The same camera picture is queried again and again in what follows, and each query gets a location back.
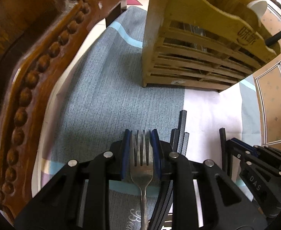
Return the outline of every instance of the pink object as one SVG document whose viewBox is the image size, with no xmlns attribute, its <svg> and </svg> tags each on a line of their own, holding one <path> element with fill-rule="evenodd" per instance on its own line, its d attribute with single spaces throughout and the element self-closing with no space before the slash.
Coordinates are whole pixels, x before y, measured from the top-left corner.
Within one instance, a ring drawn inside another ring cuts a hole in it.
<svg viewBox="0 0 281 230">
<path fill-rule="evenodd" d="M 142 5 L 138 0 L 127 0 L 127 5 Z"/>
</svg>

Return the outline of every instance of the carved wooden chair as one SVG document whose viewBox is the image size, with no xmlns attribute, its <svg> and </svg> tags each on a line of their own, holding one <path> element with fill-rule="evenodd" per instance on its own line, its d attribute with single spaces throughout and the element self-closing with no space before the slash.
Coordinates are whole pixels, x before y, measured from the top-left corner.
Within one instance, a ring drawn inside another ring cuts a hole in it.
<svg viewBox="0 0 281 230">
<path fill-rule="evenodd" d="M 13 221 L 31 178 L 49 95 L 93 26 L 125 0 L 0 0 L 0 209 Z"/>
</svg>

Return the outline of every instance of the carved wooden frame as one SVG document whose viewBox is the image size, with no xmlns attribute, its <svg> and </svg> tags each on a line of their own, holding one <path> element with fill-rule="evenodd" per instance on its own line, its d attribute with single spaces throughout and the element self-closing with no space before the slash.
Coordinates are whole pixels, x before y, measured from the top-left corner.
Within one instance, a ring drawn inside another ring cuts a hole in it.
<svg viewBox="0 0 281 230">
<path fill-rule="evenodd" d="M 0 111 L 0 204 L 13 222 L 32 198 L 44 112 L 88 32 L 122 0 L 76 0 L 15 66 Z"/>
</svg>

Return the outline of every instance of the fork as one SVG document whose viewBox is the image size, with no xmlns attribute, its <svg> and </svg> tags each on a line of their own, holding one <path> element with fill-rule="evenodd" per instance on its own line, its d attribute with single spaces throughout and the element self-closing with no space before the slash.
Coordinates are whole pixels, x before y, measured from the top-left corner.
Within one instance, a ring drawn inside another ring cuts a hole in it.
<svg viewBox="0 0 281 230">
<path fill-rule="evenodd" d="M 133 134 L 130 136 L 130 170 L 131 170 L 131 179 L 139 187 L 141 195 L 141 230 L 147 230 L 148 228 L 148 213 L 147 213 L 147 197 L 146 189 L 149 183 L 153 178 L 153 153 L 152 146 L 149 140 L 148 148 L 148 160 L 146 157 L 146 140 L 145 140 L 145 131 L 143 131 L 143 160 L 140 162 L 140 133 L 137 131 L 137 157 L 135 162 L 134 155 L 134 139 Z"/>
</svg>

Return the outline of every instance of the fork head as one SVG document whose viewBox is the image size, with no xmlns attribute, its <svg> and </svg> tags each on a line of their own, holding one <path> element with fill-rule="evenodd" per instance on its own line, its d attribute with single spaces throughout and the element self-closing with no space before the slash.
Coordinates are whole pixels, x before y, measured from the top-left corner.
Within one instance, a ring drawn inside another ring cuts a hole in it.
<svg viewBox="0 0 281 230">
<path fill-rule="evenodd" d="M 146 138 L 145 131 L 143 131 L 143 137 L 141 142 L 140 132 L 137 131 L 136 139 L 136 150 L 134 146 L 134 137 L 131 133 L 130 136 L 130 170 L 132 181 L 138 185 L 138 187 L 147 187 L 153 178 L 153 150 L 148 141 L 148 159 L 146 155 Z"/>
</svg>

